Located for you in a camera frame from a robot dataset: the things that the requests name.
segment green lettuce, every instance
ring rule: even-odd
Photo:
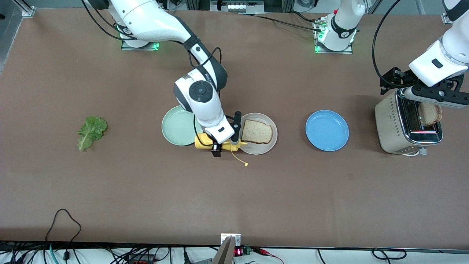
[[[103,136],[103,132],[107,128],[107,123],[104,119],[98,116],[88,116],[85,119],[85,124],[82,126],[78,135],[81,135],[78,140],[78,149],[84,151],[93,145],[93,141],[99,140]]]

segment brown tabletop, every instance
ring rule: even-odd
[[[0,76],[0,240],[43,240],[63,207],[83,225],[80,241],[217,244],[234,232],[251,245],[469,249],[468,111],[444,109],[445,138],[427,157],[381,150],[373,110],[384,97],[371,63],[380,16],[364,16],[354,54],[339,55],[315,54],[310,32],[262,18],[176,15],[223,50],[225,113],[268,115],[274,149],[239,152],[245,168],[229,152],[170,144],[161,120],[177,105],[174,81],[191,70],[184,48],[121,51],[84,9],[38,10]],[[389,16],[381,72],[407,70],[447,28],[438,16]],[[306,139],[320,109],[349,125],[340,151]],[[88,115],[109,128],[83,153],[76,131]],[[55,228],[51,240],[76,232],[65,214]]]

